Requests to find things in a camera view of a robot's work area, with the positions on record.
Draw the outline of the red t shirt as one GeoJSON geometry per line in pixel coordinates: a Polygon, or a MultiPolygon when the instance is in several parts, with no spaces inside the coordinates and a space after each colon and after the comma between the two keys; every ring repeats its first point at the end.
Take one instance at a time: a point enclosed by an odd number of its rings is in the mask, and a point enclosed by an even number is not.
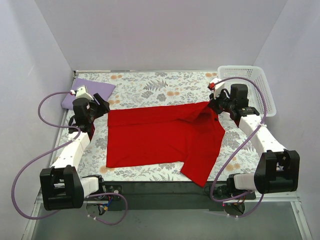
{"type": "Polygon", "coordinates": [[[106,167],[182,162],[180,172],[204,187],[225,130],[207,102],[111,110],[106,167]]]}

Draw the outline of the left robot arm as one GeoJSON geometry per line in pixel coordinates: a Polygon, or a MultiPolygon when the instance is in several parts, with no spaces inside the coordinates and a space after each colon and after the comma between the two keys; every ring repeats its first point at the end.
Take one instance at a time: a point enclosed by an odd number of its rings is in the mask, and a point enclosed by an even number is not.
{"type": "Polygon", "coordinates": [[[90,95],[82,85],[71,90],[74,115],[68,123],[69,144],[57,160],[40,172],[44,208],[47,211],[79,209],[91,195],[95,200],[106,196],[101,175],[80,177],[78,166],[95,133],[94,121],[110,111],[110,105],[98,93],[90,95]]]}

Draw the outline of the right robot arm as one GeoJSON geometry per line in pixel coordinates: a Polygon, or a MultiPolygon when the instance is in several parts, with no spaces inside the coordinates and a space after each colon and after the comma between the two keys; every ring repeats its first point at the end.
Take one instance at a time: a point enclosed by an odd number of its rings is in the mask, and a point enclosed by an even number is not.
{"type": "Polygon", "coordinates": [[[227,90],[223,83],[211,82],[208,87],[211,90],[209,107],[217,114],[229,113],[260,158],[255,172],[229,175],[225,186],[227,195],[237,199],[254,191],[260,194],[296,191],[300,156],[280,144],[264,124],[265,117],[249,106],[247,85],[236,83],[227,90]]]}

